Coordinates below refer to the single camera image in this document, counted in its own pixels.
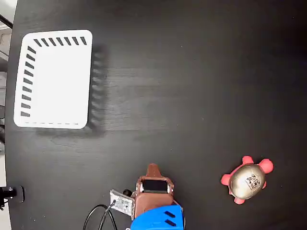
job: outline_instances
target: black clamp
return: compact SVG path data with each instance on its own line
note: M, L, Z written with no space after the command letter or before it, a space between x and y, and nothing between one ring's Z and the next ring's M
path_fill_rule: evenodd
M16 199L19 203L24 201L24 188L19 187L0 187L0 210L3 211L5 204L8 201L4 201L4 199Z

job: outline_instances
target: toy turtle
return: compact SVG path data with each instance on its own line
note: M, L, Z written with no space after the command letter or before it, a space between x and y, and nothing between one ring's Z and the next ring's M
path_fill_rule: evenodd
M254 164L250 156L244 156L242 162L239 167L230 174L224 174L221 179L221 183L228 186L229 194L235 197L235 203L238 205L265 188L267 184L265 174L273 170L273 163L269 159Z

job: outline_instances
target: wire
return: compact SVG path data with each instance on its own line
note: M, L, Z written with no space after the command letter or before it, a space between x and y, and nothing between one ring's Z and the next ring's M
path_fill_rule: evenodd
M9 20L7 20L5 17L3 17L1 14L0 14L0 22L3 22L4 24L6 24L11 29L13 28L13 23L11 23Z
M98 230L101 230L102 227L103 227L103 224L105 223L105 220L106 220L106 215L109 214L110 216L110 219L112 221L112 225L113 225L113 228L114 230L118 230L117 229L117 226L116 226L116 223L115 223L115 220L114 220L114 217L113 217L113 214L111 213L110 209L111 207L115 204L115 202L113 201L112 204L110 204L108 207L106 205L97 205L95 206L91 211L90 213L87 215L86 219L85 219L85 222L84 222L84 225L83 225L83 230L86 230L86 226L87 226L87 223L91 217L91 215L99 208L99 207L103 207L105 209L105 212L103 214L103 216L101 217L101 220L100 220L100 224L99 224L99 228Z

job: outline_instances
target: black table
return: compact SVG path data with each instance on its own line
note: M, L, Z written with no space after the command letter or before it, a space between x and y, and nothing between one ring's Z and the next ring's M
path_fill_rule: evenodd
M151 162L175 183L188 230L306 228L304 1L232 2L18 2L6 167L8 184L24 186L26 200L10 205L13 230L82 229L111 188L133 190ZM73 29L93 33L92 77L101 80L92 80L88 126L17 127L23 36ZM270 158L275 169L267 188L239 206L220 179L247 154ZM128 216L115 218L119 230L129 227Z

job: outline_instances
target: sticker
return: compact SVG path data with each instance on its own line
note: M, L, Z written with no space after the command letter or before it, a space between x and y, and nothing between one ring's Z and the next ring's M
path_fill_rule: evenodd
M254 191L260 186L260 177L252 174L250 177L246 178L245 182L248 184L251 191Z

